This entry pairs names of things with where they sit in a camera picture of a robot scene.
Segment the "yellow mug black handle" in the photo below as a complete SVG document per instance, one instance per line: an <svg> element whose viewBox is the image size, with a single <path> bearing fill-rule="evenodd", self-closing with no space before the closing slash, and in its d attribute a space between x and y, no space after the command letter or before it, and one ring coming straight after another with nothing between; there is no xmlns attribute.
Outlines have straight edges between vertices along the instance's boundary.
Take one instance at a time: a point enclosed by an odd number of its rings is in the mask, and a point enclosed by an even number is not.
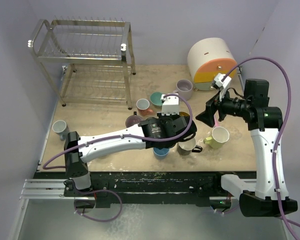
<svg viewBox="0 0 300 240"><path fill-rule="evenodd" d="M183 111L180 111L180 112L179 112L179 115L180 115L181 117L189 117L189 116L190 116L187 112L183 112Z"/></svg>

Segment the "lime green mug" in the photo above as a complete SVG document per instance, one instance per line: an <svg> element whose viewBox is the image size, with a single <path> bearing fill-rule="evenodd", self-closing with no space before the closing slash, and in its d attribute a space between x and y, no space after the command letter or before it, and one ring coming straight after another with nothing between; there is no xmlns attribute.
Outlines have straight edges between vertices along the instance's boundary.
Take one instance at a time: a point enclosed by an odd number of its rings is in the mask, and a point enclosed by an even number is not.
<svg viewBox="0 0 300 240"><path fill-rule="evenodd" d="M222 126L214 127L210 136L203 140L203 143L212 149L220 149L230 139L230 133Z"/></svg>

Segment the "black mug white interior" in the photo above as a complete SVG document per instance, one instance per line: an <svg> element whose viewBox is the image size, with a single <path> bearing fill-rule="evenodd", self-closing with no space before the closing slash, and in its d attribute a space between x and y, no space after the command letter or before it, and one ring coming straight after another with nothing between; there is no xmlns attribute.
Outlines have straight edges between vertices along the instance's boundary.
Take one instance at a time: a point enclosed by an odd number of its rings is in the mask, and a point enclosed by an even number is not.
<svg viewBox="0 0 300 240"><path fill-rule="evenodd" d="M191 153L201 153L203 148L197 145L195 138L192 138L185 142L178 142L176 150L179 155L188 156Z"/></svg>

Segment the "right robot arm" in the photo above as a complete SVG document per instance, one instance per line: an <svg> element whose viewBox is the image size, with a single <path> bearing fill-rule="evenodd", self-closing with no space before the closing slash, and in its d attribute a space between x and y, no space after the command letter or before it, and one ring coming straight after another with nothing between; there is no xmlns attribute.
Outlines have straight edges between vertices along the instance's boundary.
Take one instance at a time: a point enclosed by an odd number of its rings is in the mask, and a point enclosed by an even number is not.
<svg viewBox="0 0 300 240"><path fill-rule="evenodd" d="M218 93L205 104L205 111L196 119L209 127L215 125L215 113L219 121L227 115L242 118L248 126L256 158L256 185L250 187L235 174L223 174L212 183L218 196L227 192L239 200L245 217L280 217L298 210L298 202L289 197L281 159L279 133L283 129L280 108L269 106L269 82L248 79L244 94L231 98L230 79L214 80Z"/></svg>

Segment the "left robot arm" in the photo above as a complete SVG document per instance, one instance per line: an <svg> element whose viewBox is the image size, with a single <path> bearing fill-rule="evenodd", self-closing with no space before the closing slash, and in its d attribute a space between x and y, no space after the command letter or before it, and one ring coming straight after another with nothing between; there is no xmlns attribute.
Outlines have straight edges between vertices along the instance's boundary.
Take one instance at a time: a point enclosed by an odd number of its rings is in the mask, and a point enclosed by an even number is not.
<svg viewBox="0 0 300 240"><path fill-rule="evenodd" d="M93 191L89 162L129 150L171 148L194 138L196 132L192 117L178 114L149 117L125 129L95 136L79 136L72 131L63 148L66 177L74 182L81 196L88 196Z"/></svg>

